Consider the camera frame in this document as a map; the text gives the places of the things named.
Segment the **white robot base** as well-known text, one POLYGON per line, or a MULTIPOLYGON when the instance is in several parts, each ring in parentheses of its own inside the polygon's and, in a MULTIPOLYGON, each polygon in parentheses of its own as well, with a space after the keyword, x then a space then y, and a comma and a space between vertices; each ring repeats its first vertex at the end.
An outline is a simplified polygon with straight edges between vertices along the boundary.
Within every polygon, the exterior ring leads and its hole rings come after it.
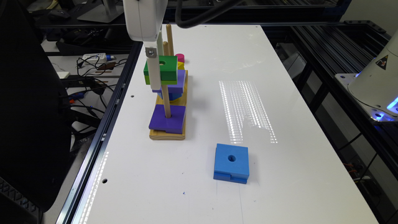
POLYGON ((376 122, 397 121, 397 34, 359 73, 335 78, 376 122))

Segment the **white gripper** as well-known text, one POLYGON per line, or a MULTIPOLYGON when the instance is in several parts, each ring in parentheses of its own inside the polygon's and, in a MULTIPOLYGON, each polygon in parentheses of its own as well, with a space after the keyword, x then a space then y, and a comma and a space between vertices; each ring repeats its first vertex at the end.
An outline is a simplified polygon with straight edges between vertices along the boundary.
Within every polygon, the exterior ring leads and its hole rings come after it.
POLYGON ((164 46, 160 27, 167 4, 168 0, 123 0, 127 33, 132 40, 144 42, 153 90, 161 88, 159 56, 164 55, 164 46))

